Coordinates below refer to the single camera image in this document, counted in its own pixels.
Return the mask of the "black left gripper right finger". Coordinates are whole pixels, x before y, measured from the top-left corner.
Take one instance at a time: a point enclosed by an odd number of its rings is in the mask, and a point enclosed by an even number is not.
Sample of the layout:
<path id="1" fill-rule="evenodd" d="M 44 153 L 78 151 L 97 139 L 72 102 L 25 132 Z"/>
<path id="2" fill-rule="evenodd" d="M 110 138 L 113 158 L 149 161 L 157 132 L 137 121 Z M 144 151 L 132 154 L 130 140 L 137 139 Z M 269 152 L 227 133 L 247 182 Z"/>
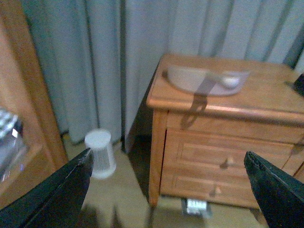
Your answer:
<path id="1" fill-rule="evenodd" d="M 244 166 L 268 226 L 302 228 L 304 184 L 254 152 L 246 152 Z"/>

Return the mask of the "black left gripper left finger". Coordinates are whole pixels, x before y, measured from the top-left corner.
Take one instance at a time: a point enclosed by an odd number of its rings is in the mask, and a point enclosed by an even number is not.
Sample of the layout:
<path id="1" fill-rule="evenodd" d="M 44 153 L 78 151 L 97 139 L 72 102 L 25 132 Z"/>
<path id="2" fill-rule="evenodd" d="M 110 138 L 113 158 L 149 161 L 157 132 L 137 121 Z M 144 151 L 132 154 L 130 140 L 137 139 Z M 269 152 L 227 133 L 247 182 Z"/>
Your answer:
<path id="1" fill-rule="evenodd" d="M 93 153 L 82 151 L 28 193 L 0 211 L 2 228 L 73 228 L 93 171 Z"/>

